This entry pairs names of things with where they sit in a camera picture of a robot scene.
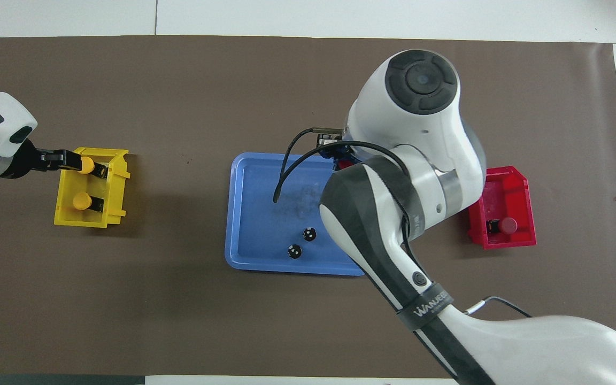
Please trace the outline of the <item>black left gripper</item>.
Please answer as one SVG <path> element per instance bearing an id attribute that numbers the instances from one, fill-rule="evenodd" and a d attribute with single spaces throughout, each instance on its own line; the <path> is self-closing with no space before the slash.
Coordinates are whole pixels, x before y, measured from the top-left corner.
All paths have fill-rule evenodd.
<path id="1" fill-rule="evenodd" d="M 10 165 L 3 171 L 2 178 L 17 179 L 29 171 L 58 171 L 61 169 L 80 171 L 81 156 L 69 150 L 41 150 L 30 139 L 25 139 L 15 152 Z"/>

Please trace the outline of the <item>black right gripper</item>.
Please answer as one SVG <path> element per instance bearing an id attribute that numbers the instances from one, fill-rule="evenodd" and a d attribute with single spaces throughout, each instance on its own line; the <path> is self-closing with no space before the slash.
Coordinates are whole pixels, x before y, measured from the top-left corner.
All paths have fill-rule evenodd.
<path id="1" fill-rule="evenodd" d="M 318 134 L 318 154 L 324 159 L 332 160 L 333 171 L 340 171 L 361 163 L 361 160 L 355 157 L 353 148 L 349 145 L 344 145 L 341 142 L 342 137 L 340 135 Z"/>

